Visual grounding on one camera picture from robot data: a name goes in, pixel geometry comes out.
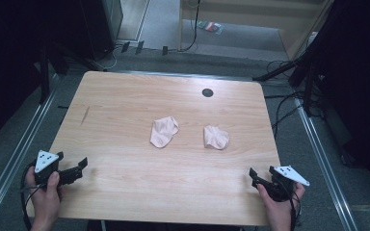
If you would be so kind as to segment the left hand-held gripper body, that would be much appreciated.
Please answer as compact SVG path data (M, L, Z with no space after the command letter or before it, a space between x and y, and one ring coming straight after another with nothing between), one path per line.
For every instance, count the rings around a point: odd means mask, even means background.
M45 186L50 175L58 170L59 162L64 158L64 153L53 154L40 150L35 164L35 182L37 185Z

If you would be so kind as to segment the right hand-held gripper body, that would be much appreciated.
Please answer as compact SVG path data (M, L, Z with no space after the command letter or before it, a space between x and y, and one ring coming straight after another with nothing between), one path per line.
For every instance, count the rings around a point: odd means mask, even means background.
M270 166L269 172L271 173L271 181L265 182L264 187L268 195L276 202L283 202L291 199L296 183L301 183L305 186L310 185L310 183L291 166Z

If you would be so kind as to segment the pink sock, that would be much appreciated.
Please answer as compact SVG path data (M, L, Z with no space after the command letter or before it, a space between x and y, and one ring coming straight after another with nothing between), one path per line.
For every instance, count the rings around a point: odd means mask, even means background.
M218 126L207 125L203 128L203 140L205 148L223 150L229 144L229 134Z
M150 142L157 148L163 148L169 144L178 131L179 125L172 116L154 120L151 128Z

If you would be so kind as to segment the person's right hand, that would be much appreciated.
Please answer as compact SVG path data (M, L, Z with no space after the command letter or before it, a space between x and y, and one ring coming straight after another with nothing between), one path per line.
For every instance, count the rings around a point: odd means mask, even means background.
M302 184L297 183L295 193L293 194L292 203L290 201L276 202L267 193L266 188L261 184L257 185L259 195L264 202L266 216L269 224L286 223L292 225L292 207L295 211L300 209L299 201L302 199L305 188Z

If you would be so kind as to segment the person's left hand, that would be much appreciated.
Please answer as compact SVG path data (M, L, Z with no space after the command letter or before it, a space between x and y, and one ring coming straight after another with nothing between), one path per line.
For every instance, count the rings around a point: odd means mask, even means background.
M47 181L46 189L39 189L32 195L32 203L35 210L33 224L36 222L53 223L55 225L61 207L61 190L58 188L59 181L59 173L53 172Z

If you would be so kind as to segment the black metal stand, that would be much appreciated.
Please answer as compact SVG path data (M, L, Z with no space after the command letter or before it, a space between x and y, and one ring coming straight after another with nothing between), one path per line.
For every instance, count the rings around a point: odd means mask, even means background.
M50 94L50 65L53 66L56 73L67 73L68 65L64 58L62 46L56 42L47 43L40 50L40 104L42 104Z

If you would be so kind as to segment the dark curtain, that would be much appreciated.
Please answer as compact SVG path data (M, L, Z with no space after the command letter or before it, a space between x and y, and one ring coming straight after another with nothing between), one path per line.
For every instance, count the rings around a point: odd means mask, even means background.
M58 21L70 1L0 0L0 130L40 86L35 64L42 47L51 42L62 46Z
M313 45L319 88L350 135L342 147L370 170L370 0L334 0Z

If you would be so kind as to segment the black tripod stand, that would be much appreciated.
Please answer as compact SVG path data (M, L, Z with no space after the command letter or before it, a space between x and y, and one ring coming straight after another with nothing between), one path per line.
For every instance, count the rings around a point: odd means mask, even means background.
M284 64L260 77L254 77L252 78L253 81L265 82L281 73L284 73L287 70L294 69L293 73L288 79L288 83L294 88L298 87L301 83L304 83L303 108L307 116L312 116L310 105L314 78L316 76L316 65L319 53L322 50L323 41L325 40L325 33L327 30L328 28L326 26L322 26L312 42L306 47L306 49L299 55L297 59L290 61L287 64Z

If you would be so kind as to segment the black cabinet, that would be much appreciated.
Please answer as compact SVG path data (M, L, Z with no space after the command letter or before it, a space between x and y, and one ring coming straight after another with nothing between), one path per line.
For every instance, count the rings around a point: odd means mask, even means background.
M123 20L120 0L80 0L89 39L89 56L95 61L115 49Z

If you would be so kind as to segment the colourful packet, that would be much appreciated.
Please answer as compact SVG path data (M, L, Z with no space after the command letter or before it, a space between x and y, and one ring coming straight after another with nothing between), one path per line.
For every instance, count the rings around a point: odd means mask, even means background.
M221 24L211 21L198 21L197 27L200 28L201 30L214 33L216 35L219 35L223 30Z

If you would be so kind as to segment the beige wooden cabinet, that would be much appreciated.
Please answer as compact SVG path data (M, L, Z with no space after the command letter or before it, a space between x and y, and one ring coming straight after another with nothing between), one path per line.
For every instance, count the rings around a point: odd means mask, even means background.
M300 56L310 34L327 18L334 0L179 0L178 44L184 19L278 29L289 60Z

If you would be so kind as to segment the metal floor rail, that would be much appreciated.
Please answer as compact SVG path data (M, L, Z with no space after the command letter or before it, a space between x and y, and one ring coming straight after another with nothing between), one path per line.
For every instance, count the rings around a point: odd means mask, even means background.
M335 211L337 212L344 231L359 231L357 223L347 202L334 171L330 165L330 160L327 156L324 146L318 136L314 123L304 111L304 104L300 99L295 99L295 104L298 107L298 112L304 125L304 129L309 138L317 163L323 174L324 180L330 193Z
M49 94L39 103L40 91L32 93L0 131L0 204L21 166L53 100L58 74L49 75Z

